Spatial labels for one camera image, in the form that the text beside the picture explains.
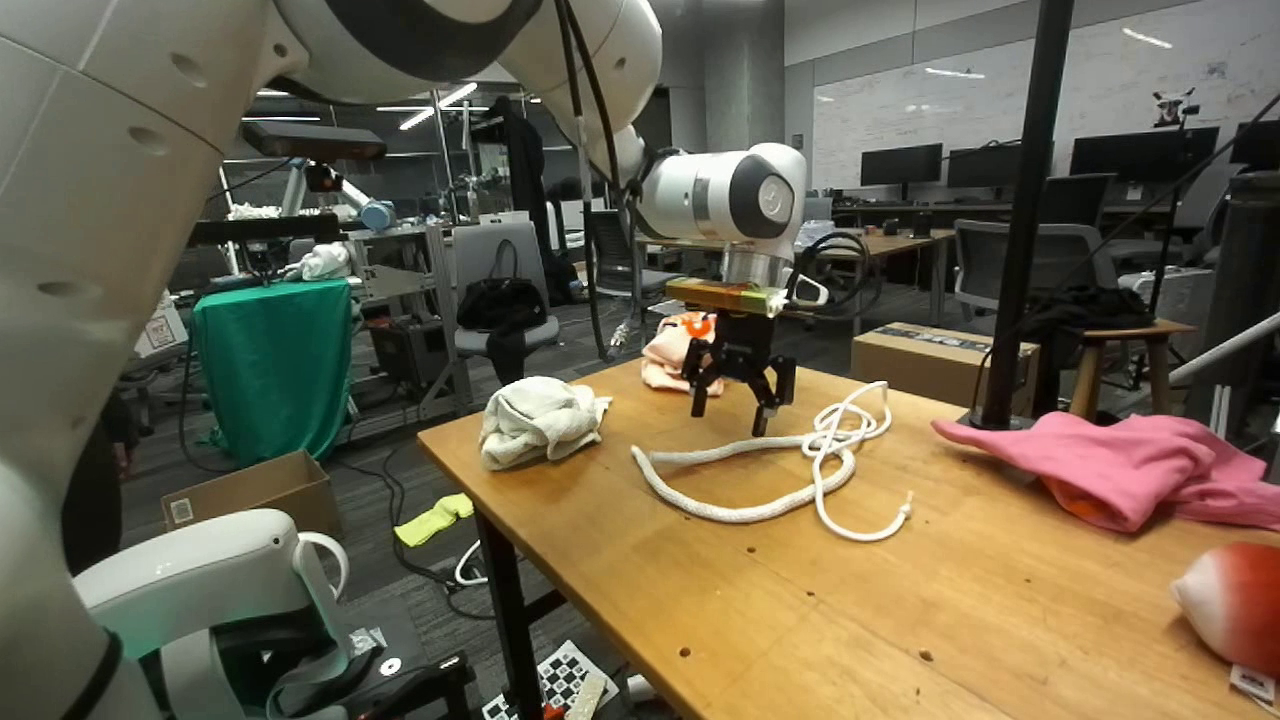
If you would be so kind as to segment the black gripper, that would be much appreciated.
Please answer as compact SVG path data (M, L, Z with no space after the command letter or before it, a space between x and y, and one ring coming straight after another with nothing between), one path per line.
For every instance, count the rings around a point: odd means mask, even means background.
M773 352L773 319L751 313L713 313L691 332L684 357L684 379L691 383L691 417L706 411L706 388L718 379L742 379L755 391L751 436L764 436L775 401L794 397L794 359Z

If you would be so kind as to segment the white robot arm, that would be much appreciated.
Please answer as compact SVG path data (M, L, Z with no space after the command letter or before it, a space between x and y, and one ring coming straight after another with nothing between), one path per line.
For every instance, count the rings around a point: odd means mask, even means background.
M0 706L154 710L78 599L61 506L171 288L246 103L416 99L509 71L651 238L781 247L809 159L775 138L655 152L634 129L665 69L651 0L0 0Z

